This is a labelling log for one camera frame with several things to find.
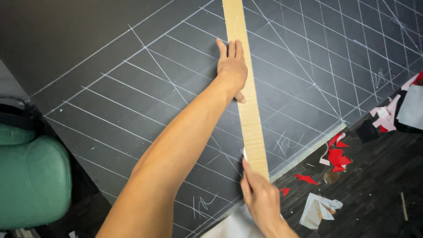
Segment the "green leather chair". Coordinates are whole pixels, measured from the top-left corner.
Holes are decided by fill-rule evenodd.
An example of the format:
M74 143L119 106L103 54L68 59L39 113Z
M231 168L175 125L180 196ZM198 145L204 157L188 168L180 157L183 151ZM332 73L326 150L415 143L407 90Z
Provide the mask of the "green leather chair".
M57 221L71 202L69 155L50 137L2 123L8 116L0 112L0 230Z

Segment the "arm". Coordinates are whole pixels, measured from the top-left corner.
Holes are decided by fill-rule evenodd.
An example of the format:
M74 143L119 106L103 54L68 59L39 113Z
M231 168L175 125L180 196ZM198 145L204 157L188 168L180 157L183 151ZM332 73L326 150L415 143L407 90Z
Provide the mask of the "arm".
M263 176L251 171L243 159L244 176L241 179L244 201L251 216L267 238L299 238L280 216L279 191Z
M247 79L239 40L226 46L217 40L217 77L154 140L132 171L97 238L171 237L173 202L229 102Z

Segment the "finger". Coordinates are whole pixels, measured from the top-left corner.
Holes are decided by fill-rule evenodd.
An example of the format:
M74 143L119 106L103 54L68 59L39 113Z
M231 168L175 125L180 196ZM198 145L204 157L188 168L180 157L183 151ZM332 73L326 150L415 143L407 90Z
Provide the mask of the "finger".
M258 178L257 174L251 170L251 167L249 163L247 162L247 160L245 159L242 160L242 166L244 167L245 176L247 177L248 183L250 187L253 189L253 191L257 192L261 190L264 186L262 185L262 182Z
M235 41L235 48L236 48L235 58L237 59L244 58L244 49L242 48L242 43L239 39Z
M235 48L235 42L234 41L230 41L229 42L229 45L228 45L228 57L230 58L230 57L232 57L232 58L234 58L235 57L235 51L236 51L236 48Z
M251 187L250 187L250 184L248 183L248 179L245 176L245 173L244 173L244 176L241 179L240 184L241 184L242 193L244 195L244 201L245 201L246 204L249 204L251 202L251 199L252 199L252 197L251 197Z
M240 103L246 103L247 99L245 99L244 95L242 95L242 93L238 93L237 95L235 95L235 99L240 102Z
M226 53L226 45L222 42L221 39L217 38L216 39L216 44L217 47L219 47L219 51L220 51L220 58L226 58L227 57L227 53Z

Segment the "cardboard strip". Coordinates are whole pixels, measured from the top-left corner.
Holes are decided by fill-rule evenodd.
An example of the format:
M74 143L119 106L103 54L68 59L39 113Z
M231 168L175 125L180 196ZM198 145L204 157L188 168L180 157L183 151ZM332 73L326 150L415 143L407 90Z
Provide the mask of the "cardboard strip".
M245 63L248 68L247 82L241 91L247 99L247 103L238 103L242 137L244 138L245 151L248 154L248 163L251 165L252 170L269 180L242 0L222 0L222 3L228 40L239 39L242 42Z

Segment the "hand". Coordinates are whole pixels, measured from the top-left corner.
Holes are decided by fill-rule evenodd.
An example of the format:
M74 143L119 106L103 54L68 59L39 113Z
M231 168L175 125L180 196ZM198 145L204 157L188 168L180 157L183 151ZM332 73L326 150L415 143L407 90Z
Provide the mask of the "hand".
M248 162L243 159L244 176L241 188L244 201L251 216L267 238L298 238L297 234L280 216L278 189L263 176L253 172Z
M244 50L240 40L230 41L227 52L226 45L216 39L220 50L220 59L217 63L217 75L223 75L224 80L228 81L234 88L235 99L240 103L246 103L245 97L240 93L247 80L248 69L245 65Z

